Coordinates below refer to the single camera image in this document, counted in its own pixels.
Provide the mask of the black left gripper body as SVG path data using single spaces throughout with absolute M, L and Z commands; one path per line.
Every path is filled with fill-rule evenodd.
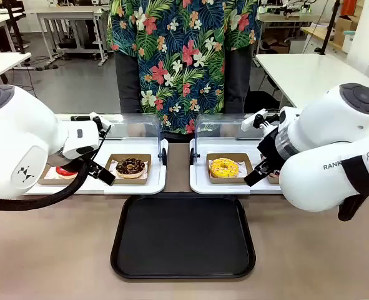
M 81 171 L 82 169 L 88 170 L 91 161 L 92 155 L 86 154 L 73 159 L 68 164 L 63 165 L 62 168 L 66 171 Z

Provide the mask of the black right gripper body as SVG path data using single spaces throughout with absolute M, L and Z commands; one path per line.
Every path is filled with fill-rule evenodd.
M 278 127 L 271 130 L 257 146 L 257 149 L 264 156 L 264 158 L 273 163 L 281 162 L 281 156 L 279 155 L 275 145 L 275 138 L 277 134 Z

